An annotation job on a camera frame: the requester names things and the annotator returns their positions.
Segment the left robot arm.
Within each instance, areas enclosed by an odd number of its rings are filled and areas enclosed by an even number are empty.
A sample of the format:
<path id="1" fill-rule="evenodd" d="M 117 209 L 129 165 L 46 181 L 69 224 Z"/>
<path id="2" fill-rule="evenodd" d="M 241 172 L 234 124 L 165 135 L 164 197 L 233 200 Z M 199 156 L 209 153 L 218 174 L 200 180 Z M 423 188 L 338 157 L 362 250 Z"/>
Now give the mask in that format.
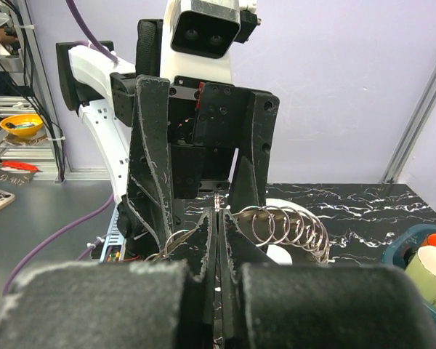
<path id="1" fill-rule="evenodd" d="M 59 43 L 67 107 L 90 129 L 110 175 L 121 259 L 167 254 L 185 232 L 184 203 L 228 193 L 231 213 L 264 209 L 278 98 L 237 87 L 225 56 L 259 25 L 192 10 L 141 20 L 135 63 L 90 44 Z"/>

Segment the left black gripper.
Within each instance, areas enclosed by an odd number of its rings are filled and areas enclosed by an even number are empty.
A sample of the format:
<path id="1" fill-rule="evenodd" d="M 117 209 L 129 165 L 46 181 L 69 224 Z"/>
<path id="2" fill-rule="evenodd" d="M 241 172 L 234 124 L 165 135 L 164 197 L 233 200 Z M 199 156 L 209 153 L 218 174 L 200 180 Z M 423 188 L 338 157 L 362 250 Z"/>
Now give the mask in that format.
<path id="1" fill-rule="evenodd" d="M 266 204 L 280 100 L 232 84 L 133 73 L 110 76 L 115 115 L 132 131 L 129 249 L 159 251 L 173 232 L 173 199 L 230 189 L 236 213 Z"/>

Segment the metal keyring disc with rings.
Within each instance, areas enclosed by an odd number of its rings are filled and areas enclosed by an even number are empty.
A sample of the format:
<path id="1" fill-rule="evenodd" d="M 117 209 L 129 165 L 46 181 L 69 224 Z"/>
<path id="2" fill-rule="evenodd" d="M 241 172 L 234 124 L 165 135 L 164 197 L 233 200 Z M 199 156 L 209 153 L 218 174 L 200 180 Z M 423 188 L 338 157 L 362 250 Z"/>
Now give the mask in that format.
<path id="1" fill-rule="evenodd" d="M 330 241 L 325 225 L 308 209 L 268 198 L 262 206 L 246 206 L 236 213 L 221 207 L 214 194 L 217 216 L 217 257 L 221 265 L 237 266 L 244 262 L 272 262 L 265 251 L 282 249 L 286 256 L 274 259 L 277 264 L 313 262 L 326 264 Z"/>

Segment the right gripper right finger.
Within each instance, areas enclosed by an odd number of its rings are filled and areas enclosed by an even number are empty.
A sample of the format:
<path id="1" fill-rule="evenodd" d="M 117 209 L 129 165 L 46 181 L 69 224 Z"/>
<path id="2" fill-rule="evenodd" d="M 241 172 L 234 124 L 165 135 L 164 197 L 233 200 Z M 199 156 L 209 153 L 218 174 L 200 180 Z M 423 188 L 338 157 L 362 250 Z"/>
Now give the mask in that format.
<path id="1" fill-rule="evenodd" d="M 394 265 L 279 265 L 218 218 L 224 348 L 436 348 L 436 315 Z"/>

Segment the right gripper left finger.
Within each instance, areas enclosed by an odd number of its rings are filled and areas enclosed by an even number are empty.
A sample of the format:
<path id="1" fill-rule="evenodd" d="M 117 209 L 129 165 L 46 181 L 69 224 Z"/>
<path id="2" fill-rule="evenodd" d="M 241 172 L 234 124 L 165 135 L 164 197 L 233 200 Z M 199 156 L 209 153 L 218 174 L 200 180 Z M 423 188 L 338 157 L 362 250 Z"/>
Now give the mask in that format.
<path id="1" fill-rule="evenodd" d="M 216 215 L 154 262 L 61 262 L 21 272 L 0 348 L 211 348 Z"/>

